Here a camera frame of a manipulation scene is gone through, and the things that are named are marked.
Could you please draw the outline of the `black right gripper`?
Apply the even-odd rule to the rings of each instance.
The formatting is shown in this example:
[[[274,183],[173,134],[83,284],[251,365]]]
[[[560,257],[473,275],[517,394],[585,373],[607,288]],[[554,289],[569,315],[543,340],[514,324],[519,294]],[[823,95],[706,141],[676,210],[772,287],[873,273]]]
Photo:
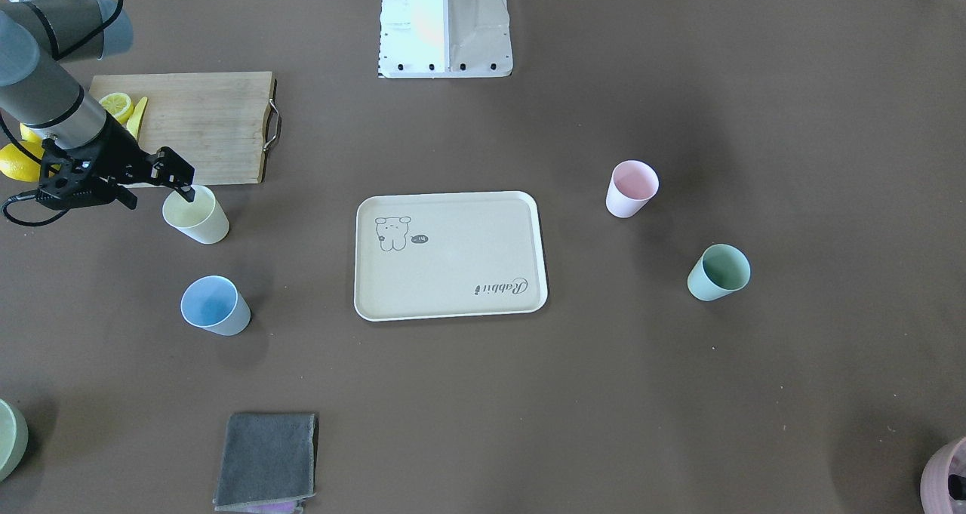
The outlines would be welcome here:
[[[168,146],[144,152],[124,125],[108,115],[90,143],[66,149],[44,141],[38,203],[55,211],[99,207],[121,202],[135,209],[138,198],[128,184],[149,183],[171,188],[185,202],[194,202],[194,167]]]

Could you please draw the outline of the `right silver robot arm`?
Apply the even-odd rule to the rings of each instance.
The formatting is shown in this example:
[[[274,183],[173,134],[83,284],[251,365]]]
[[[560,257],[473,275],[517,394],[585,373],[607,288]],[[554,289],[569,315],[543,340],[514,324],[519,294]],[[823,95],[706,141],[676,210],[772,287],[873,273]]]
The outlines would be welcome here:
[[[42,137],[39,181],[18,200],[69,209],[121,202],[131,184],[172,188],[192,202],[194,169],[169,147],[144,152],[134,136],[63,68],[103,59],[134,41],[123,0],[4,0],[2,109]]]

